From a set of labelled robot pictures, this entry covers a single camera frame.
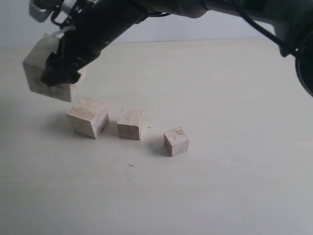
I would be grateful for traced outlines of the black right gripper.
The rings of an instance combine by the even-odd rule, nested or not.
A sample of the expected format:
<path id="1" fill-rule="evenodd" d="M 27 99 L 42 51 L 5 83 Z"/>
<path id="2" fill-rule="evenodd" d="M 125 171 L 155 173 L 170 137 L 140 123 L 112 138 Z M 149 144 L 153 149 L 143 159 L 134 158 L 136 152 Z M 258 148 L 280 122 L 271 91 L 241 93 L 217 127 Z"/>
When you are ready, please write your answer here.
<path id="1" fill-rule="evenodd" d="M 59 40 L 57 52 L 50 53 L 41 82 L 48 87 L 75 84 L 79 69 L 99 57 L 102 50 L 117 38 L 116 14 L 77 14 L 67 16 L 63 28 L 73 26 Z"/>

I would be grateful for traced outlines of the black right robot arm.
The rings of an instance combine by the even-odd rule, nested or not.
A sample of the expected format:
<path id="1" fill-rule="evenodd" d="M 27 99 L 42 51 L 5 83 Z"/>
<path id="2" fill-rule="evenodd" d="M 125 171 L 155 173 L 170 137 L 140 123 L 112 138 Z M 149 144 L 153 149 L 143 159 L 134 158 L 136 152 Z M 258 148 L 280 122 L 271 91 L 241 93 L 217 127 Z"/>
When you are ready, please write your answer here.
<path id="1" fill-rule="evenodd" d="M 244 19 L 278 45 L 283 57 L 295 58 L 297 77 L 313 92 L 313 3 L 310 0 L 32 0 L 30 10 L 55 21 L 60 12 L 62 38 L 45 63 L 41 81 L 47 86 L 74 84 L 79 70 L 134 24 L 147 18 L 178 15 L 199 18 L 209 11 Z"/>

